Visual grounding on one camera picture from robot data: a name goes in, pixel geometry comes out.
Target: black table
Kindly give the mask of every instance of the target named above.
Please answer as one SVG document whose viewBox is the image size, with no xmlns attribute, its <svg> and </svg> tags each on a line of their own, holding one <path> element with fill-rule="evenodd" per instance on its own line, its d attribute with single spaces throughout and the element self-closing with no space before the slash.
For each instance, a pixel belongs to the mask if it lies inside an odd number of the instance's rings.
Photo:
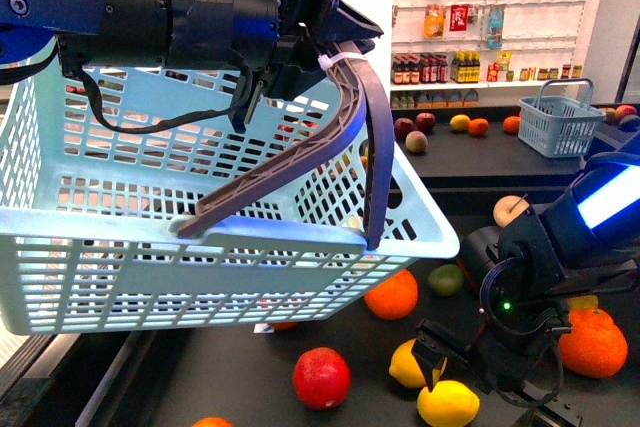
<svg viewBox="0 0 640 427">
<path fill-rule="evenodd" d="M 452 218 L 456 230 L 466 233 L 484 225 L 484 217 Z M 463 291 L 448 299 L 431 295 L 425 282 L 440 261 L 418 261 L 410 270 L 420 285 L 418 307 L 407 318 L 385 322 L 371 314 L 360 299 L 324 321 L 300 324 L 277 334 L 254 334 L 252 326 L 196 329 L 182 350 L 175 370 L 153 412 L 154 427 L 189 426 L 205 416 L 222 416 L 235 427 L 244 426 L 425 426 L 416 411 L 417 390 L 399 386 L 388 374 L 395 348 L 414 336 L 424 317 L 447 323 L 470 340 L 478 325 L 475 296 Z M 585 427 L 635 427 L 640 412 L 640 313 L 638 295 L 601 299 L 629 341 L 629 357 L 610 380 L 593 380 L 567 372 L 561 405 L 585 416 Z M 334 410 L 306 409 L 291 386 L 293 367 L 304 351 L 329 346 L 340 352 L 351 368 L 352 387 L 345 402 Z M 455 365 L 446 378 L 463 380 L 479 393 L 473 379 Z M 550 359 L 537 369 L 534 382 L 553 385 Z M 474 427 L 510 426 L 524 413 L 495 393 L 481 398 Z"/>
</svg>

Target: red fruit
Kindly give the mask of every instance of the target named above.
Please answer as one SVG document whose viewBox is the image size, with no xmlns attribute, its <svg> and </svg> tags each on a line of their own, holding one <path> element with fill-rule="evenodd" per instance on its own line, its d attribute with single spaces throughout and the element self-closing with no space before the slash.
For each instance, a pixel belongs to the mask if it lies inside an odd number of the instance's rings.
<svg viewBox="0 0 640 427">
<path fill-rule="evenodd" d="M 620 105 L 616 108 L 616 120 L 620 122 L 627 115 L 638 115 L 638 111 L 633 105 Z"/>
<path fill-rule="evenodd" d="M 396 136 L 396 140 L 404 141 L 409 135 L 409 132 L 416 130 L 416 124 L 413 120 L 406 117 L 400 117 L 393 123 L 393 133 Z"/>
<path fill-rule="evenodd" d="M 337 407 L 351 386 L 351 372 L 335 350 L 318 347 L 300 356 L 293 369 L 293 389 L 313 410 Z"/>
<path fill-rule="evenodd" d="M 428 134 L 436 126 L 436 116 L 431 112 L 421 112 L 416 117 L 416 127 L 423 134 Z"/>
</svg>

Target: blue light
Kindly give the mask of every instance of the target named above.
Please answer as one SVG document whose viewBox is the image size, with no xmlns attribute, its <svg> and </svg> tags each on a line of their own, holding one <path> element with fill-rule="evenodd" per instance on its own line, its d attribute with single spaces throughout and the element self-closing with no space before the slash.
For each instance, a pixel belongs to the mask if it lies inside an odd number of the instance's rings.
<svg viewBox="0 0 640 427">
<path fill-rule="evenodd" d="M 640 199 L 640 167 L 631 166 L 578 204 L 587 227 L 593 229 Z"/>
</svg>

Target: cable tie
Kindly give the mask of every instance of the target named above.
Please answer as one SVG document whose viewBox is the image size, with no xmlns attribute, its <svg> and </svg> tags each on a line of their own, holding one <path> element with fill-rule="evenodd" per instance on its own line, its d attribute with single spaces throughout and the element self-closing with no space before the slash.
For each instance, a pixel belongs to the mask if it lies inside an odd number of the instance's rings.
<svg viewBox="0 0 640 427">
<path fill-rule="evenodd" d="M 320 64 L 320 68 L 322 70 L 327 71 L 343 59 L 367 60 L 367 58 L 363 54 L 356 54 L 355 52 L 340 52 L 333 57 L 329 57 L 328 55 L 324 54 L 319 55 L 318 64 Z"/>
</svg>

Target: red apple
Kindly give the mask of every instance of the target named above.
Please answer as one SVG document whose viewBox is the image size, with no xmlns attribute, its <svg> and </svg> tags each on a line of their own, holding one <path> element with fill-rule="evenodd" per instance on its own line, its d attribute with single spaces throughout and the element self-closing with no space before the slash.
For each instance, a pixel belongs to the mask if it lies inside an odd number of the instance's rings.
<svg viewBox="0 0 640 427">
<path fill-rule="evenodd" d="M 620 105 L 616 108 L 616 120 L 620 122 L 627 115 L 638 115 L 638 111 L 633 105 Z"/>
<path fill-rule="evenodd" d="M 428 134 L 436 126 L 436 116 L 431 112 L 421 112 L 416 117 L 416 127 L 423 134 Z"/>
<path fill-rule="evenodd" d="M 404 141 L 409 135 L 409 132 L 416 130 L 416 124 L 411 119 L 406 117 L 400 117 L 393 124 L 393 133 L 396 136 L 396 140 Z"/>
</svg>

